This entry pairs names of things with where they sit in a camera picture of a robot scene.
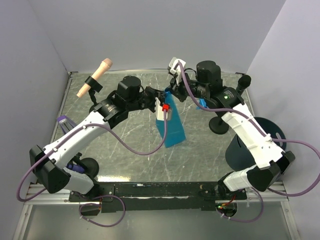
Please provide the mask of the blue detached trash bag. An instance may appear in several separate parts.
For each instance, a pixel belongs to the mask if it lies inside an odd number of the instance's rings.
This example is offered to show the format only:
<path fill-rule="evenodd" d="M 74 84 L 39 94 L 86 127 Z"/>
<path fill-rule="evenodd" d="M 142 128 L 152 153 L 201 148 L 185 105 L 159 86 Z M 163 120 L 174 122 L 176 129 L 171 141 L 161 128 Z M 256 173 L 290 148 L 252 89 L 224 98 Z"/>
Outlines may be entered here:
<path fill-rule="evenodd" d="M 164 103 L 169 105 L 169 109 L 166 112 L 167 135 L 164 141 L 164 146 L 166 148 L 170 148 L 185 141 L 186 134 L 173 95 L 168 90 L 165 91 Z M 159 99 L 156 99 L 155 116 L 156 127 L 163 138 L 165 134 L 164 111 L 163 104 Z"/>

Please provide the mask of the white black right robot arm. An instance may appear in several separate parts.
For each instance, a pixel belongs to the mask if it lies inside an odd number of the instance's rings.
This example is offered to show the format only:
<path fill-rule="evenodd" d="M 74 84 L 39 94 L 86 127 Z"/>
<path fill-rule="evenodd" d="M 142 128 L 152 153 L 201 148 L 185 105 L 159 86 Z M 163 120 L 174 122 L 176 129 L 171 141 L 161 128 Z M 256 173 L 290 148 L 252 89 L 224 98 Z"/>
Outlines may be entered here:
<path fill-rule="evenodd" d="M 240 78 L 240 86 L 228 87 L 223 84 L 220 67 L 212 60 L 201 61 L 196 66 L 196 79 L 190 79 L 185 73 L 185 61 L 172 58 L 168 72 L 173 76 L 168 87 L 169 92 L 180 102 L 187 97 L 194 102 L 203 99 L 208 112 L 215 112 L 217 119 L 234 130 L 243 142 L 254 164 L 242 170 L 233 171 L 221 178 L 218 193 L 223 199 L 230 199 L 238 190 L 254 188 L 264 192 L 296 159 L 291 151 L 278 146 L 269 133 L 266 133 L 251 114 L 242 98 L 245 80 Z"/>

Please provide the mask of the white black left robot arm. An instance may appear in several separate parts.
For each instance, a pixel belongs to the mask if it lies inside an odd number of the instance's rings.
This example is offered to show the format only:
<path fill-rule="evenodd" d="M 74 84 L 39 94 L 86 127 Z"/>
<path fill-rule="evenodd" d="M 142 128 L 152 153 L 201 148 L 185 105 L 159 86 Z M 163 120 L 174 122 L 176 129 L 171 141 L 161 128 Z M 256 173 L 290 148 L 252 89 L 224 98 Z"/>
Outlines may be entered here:
<path fill-rule="evenodd" d="M 67 167 L 77 154 L 93 140 L 128 118 L 129 112 L 145 109 L 163 114 L 166 92 L 150 86 L 142 87 L 135 76 L 124 77 L 104 100 L 96 103 L 88 116 L 61 138 L 29 151 L 31 172 L 54 194 L 62 189 L 79 192 L 87 201 L 99 195 L 99 183 L 86 169 L 77 172 Z"/>

